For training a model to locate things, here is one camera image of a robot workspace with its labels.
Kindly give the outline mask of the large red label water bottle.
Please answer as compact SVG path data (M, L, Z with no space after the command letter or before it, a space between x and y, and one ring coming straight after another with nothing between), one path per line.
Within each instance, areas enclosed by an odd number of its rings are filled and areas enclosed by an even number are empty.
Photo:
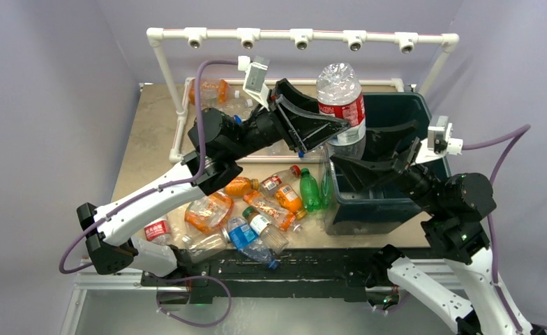
M350 127L333 136L331 154L360 159L366 147L366 111L361 83L350 64L326 66L315 84L320 114L343 119Z

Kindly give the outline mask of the green plastic bottle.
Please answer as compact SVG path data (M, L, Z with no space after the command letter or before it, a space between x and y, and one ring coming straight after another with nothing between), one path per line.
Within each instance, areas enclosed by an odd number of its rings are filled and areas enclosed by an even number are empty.
M308 168L301 169L299 188L307 212L317 211L322 208L317 181Z

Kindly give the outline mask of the orange juice bottle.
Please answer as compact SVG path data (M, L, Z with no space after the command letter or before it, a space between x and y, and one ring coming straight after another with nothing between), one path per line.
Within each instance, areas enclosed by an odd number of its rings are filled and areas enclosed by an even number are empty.
M282 208L294 214L298 220L307 215L302 199L289 184L282 185L274 193L274 198Z

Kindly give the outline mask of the small orange bottle amber cap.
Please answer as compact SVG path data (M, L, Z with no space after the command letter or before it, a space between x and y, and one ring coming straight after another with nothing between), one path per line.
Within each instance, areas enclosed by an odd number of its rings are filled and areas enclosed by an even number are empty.
M258 179L249 179L247 177L235 177L223 189L223 192L234 198L243 197L250 191L256 191L260 187Z

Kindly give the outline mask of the long orange white label bottle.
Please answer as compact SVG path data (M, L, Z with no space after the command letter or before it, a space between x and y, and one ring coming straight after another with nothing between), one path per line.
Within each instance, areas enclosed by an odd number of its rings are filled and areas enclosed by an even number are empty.
M268 200L263 194L258 191L251 190L243 197L243 201L252 207L259 210L260 213L266 214L272 219L273 224L284 232L301 232L302 226L298 223L296 216L284 209L279 204Z

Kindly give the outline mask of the green cap white label bottle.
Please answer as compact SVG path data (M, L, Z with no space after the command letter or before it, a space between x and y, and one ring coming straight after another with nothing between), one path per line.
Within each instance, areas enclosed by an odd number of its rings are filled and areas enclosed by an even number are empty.
M289 241L282 235L280 230L264 215L254 207L246 207L242 216L247 220L249 226L257 233L258 237L275 253L282 253L288 246Z

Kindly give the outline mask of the red cap red label bottle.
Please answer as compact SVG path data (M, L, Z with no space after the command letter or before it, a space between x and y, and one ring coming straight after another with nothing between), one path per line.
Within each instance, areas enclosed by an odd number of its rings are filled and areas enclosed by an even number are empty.
M294 183L301 175L301 169L298 165L291 165L285 170L273 173L260 182L260 191L268 196L274 193L283 185Z

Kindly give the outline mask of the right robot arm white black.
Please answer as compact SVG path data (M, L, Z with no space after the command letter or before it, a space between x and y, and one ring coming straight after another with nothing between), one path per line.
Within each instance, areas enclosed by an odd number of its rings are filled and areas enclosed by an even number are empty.
M514 303L497 270L496 243L481 222L496 208L493 183L480 173L439 179L427 163L458 155L463 141L452 137L446 116L432 120L424 140L414 139L402 152L399 142L414 122L370 128L372 161L333 155L331 162L361 191L393 184L430 218L421 226L433 252L452 270L465 295L459 296L420 270L395 246L386 245L370 261L368 288L397 285L418 299L455 334L543 334Z

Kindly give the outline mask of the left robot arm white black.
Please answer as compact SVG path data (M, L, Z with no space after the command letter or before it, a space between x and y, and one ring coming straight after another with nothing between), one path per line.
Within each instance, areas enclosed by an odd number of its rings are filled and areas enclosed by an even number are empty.
M91 263L100 275L127 267L148 271L178 285L186 267L175 253L135 238L150 222L176 208L211 195L240 175L238 160L276 142L309 152L348 129L348 122L320 113L317 101L288 80L277 81L245 121L209 107L200 112L188 136L194 149L159 178L120 200L85 203L77 216Z

